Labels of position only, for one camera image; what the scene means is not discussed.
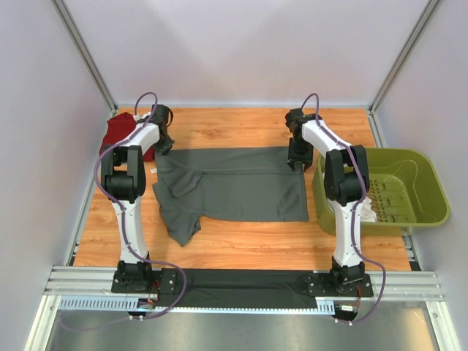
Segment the grey t-shirt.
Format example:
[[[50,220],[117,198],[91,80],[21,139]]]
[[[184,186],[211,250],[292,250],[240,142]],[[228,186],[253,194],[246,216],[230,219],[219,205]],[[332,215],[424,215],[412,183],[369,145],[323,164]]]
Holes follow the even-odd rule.
[[[172,150],[155,156],[153,191],[168,235],[180,246],[203,216],[231,222],[307,222],[303,171],[284,146]]]

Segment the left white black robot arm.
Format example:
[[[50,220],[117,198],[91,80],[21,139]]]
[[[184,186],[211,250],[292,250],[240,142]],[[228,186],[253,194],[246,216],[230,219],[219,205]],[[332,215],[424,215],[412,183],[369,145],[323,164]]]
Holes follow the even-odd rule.
[[[143,237],[141,201],[146,190],[144,156],[149,150],[166,154],[173,146],[168,135],[173,112],[154,105],[150,113],[112,118],[105,135],[94,178],[110,199],[121,239],[121,255],[113,277],[114,293],[150,293],[156,286]]]

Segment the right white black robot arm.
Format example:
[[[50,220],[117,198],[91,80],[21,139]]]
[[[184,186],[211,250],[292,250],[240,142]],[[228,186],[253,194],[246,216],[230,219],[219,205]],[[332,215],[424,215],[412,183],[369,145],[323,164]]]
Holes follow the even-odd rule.
[[[292,133],[287,156],[291,169],[311,167],[314,150],[325,158],[325,195],[336,220],[329,285],[336,294],[346,295],[365,275],[360,217],[369,190],[366,149],[341,139],[318,113],[306,115],[300,108],[292,109],[285,116],[285,125]]]

